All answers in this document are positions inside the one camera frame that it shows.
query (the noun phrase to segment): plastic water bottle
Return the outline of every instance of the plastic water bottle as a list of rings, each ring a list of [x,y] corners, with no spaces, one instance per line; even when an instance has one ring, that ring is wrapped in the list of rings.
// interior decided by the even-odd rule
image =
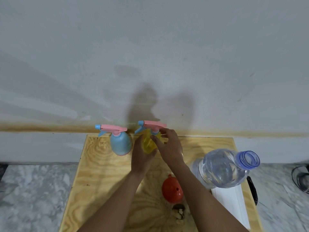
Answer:
[[[204,158],[189,164],[191,172],[208,189],[230,188],[239,185],[251,169],[260,165],[260,159],[252,151],[237,152],[217,149]]]

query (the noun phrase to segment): spray bottle cap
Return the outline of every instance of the spray bottle cap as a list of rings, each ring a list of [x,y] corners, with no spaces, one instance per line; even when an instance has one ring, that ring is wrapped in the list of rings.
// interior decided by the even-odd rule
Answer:
[[[145,129],[151,129],[152,134],[157,134],[159,132],[159,129],[167,127],[167,124],[162,124],[158,121],[149,121],[149,120],[140,120],[138,122],[138,125],[140,125],[140,127],[134,132],[135,134]]]
[[[114,136],[119,136],[121,132],[125,132],[128,130],[127,128],[115,125],[95,125],[95,128],[101,130],[98,137],[102,136],[107,132],[113,133]]]

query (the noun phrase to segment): marble surface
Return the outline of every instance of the marble surface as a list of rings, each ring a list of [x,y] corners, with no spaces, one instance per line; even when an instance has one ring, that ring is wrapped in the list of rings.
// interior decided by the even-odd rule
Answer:
[[[8,166],[0,181],[1,232],[58,231],[77,166]]]
[[[309,232],[309,195],[291,178],[295,164],[261,164],[250,172],[257,190],[257,209],[266,232]]]
[[[1,232],[58,231],[77,166],[10,165],[0,181]],[[295,166],[261,164],[249,174],[266,232],[309,232],[309,195],[291,179]]]

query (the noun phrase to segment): forearm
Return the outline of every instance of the forearm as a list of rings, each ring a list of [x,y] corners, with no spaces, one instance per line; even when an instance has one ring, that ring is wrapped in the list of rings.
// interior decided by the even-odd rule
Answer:
[[[120,187],[78,232],[120,232],[143,176],[130,172]]]
[[[180,183],[199,231],[248,232],[199,182],[185,163],[174,164],[170,168]]]

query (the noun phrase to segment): blue spray bottle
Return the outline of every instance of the blue spray bottle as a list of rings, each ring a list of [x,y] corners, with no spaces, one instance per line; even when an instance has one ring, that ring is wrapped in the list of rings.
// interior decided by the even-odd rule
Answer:
[[[128,154],[132,148],[132,141],[126,133],[127,128],[115,125],[95,125],[96,129],[101,130],[99,137],[107,132],[111,132],[111,147],[113,152],[118,156]]]

